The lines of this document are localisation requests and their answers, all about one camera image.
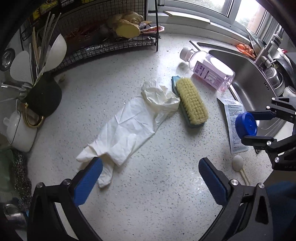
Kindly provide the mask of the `blue bottle cap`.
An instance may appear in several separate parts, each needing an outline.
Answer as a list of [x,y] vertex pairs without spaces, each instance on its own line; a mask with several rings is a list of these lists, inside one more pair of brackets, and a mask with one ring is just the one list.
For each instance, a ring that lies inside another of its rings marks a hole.
[[244,136],[256,136],[257,134],[256,120],[249,112],[241,113],[236,117],[235,128],[240,139]]

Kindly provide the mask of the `white plastic spoon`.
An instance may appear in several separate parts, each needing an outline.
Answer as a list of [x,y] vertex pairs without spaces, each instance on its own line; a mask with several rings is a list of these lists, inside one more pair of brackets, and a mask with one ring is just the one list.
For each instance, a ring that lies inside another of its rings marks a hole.
[[246,173],[245,173],[245,171],[244,171],[244,160],[243,160],[243,158],[242,158],[241,156],[236,155],[236,156],[233,158],[233,160],[232,160],[232,168],[233,168],[233,170],[234,170],[235,172],[238,172],[238,173],[241,174],[241,176],[242,176],[242,178],[243,178],[245,184],[246,184],[247,186],[249,186],[249,185],[250,185],[250,181],[249,181],[249,179],[247,178]]

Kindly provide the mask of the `paper instruction leaflet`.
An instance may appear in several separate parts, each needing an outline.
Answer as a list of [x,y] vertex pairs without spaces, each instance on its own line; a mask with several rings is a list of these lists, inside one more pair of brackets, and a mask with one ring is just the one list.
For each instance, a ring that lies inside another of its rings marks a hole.
[[231,154],[237,154],[241,152],[248,151],[248,147],[241,143],[241,139],[237,134],[235,121],[239,114],[244,111],[243,105],[236,101],[230,99],[224,99],[221,97],[217,98],[224,106],[224,112],[227,121],[228,133],[229,133],[229,143]]

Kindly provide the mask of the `yellow scrub brush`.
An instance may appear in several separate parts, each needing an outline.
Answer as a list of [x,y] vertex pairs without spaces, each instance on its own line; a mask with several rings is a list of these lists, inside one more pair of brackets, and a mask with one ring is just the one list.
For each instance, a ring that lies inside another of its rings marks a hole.
[[181,100],[181,109],[188,126],[195,128],[203,125],[208,120],[209,114],[192,80],[173,76],[171,84],[173,92]]

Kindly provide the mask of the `clear pink liquid bottle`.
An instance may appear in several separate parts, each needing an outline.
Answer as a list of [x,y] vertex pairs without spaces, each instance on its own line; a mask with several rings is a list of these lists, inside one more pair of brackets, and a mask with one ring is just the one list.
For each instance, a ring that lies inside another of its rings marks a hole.
[[235,78],[235,72],[225,63],[205,51],[183,48],[180,58],[187,62],[189,69],[214,89],[223,93]]

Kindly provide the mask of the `white disposable glove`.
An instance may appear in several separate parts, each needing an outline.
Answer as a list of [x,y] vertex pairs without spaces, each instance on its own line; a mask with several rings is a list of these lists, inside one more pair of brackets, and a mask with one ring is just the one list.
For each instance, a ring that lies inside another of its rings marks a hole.
[[166,117],[178,110],[180,98],[170,85],[158,80],[145,81],[141,94],[119,110],[100,130],[96,139],[76,157],[81,163],[101,157],[100,188],[111,183],[114,166],[122,166],[149,138]]

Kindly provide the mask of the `chrome kitchen faucet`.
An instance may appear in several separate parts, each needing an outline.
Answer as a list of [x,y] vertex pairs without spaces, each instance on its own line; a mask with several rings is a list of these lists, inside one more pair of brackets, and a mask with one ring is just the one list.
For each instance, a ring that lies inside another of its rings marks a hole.
[[276,31],[272,35],[271,39],[267,43],[265,47],[262,47],[259,54],[255,59],[255,64],[260,66],[265,66],[266,68],[271,67],[271,63],[274,59],[274,55],[276,54],[278,48],[281,45],[282,37],[283,37],[284,29],[278,24]]

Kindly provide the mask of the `stainless steel sink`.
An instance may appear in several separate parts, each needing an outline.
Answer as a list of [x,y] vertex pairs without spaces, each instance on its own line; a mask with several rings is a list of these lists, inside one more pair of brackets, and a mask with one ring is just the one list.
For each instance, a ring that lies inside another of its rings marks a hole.
[[271,103],[271,99],[276,97],[276,92],[263,71],[235,47],[196,41],[191,41],[191,44],[194,50],[201,49],[215,56],[236,74],[232,85],[223,94],[217,92],[196,75],[191,76],[208,110],[208,126],[217,127],[225,120],[217,97],[235,99],[243,104],[246,111],[265,110],[266,106]]

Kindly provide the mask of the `stainless steel pot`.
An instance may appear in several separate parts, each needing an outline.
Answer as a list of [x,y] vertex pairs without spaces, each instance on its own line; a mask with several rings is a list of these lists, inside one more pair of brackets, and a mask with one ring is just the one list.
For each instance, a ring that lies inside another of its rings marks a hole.
[[267,80],[274,88],[274,92],[277,96],[281,96],[285,90],[285,81],[283,75],[277,71],[274,67],[269,67],[264,70]]

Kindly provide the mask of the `orange sink cloth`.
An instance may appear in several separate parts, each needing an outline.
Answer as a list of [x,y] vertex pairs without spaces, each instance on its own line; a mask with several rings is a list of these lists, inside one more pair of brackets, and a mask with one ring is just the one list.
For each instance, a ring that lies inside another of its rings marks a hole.
[[255,59],[256,56],[254,54],[254,49],[252,49],[249,45],[247,44],[238,44],[236,46],[236,48],[243,54],[245,54],[246,56]]

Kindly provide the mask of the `white small teapot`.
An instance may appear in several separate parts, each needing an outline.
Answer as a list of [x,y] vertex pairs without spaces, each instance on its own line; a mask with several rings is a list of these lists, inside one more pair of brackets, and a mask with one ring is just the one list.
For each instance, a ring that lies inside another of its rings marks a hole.
[[37,129],[25,124],[19,110],[15,110],[9,118],[4,118],[3,124],[6,126],[6,137],[11,146],[21,152],[29,152],[33,146]]

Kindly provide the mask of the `black utensil mug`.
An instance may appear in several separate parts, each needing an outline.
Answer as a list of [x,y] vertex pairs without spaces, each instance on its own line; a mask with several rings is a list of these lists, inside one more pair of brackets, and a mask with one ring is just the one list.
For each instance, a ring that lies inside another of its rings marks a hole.
[[[38,128],[45,118],[54,113],[62,99],[62,90],[51,73],[43,73],[26,97],[24,104],[23,120],[30,128]],[[28,120],[28,109],[38,115],[39,119],[34,125]]]

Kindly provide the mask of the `ginger root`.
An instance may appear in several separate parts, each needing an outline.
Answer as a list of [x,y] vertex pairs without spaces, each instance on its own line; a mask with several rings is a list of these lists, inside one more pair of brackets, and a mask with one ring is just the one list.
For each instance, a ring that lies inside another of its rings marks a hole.
[[111,16],[106,24],[118,37],[131,39],[140,35],[140,23],[144,20],[142,15],[129,11],[124,14]]

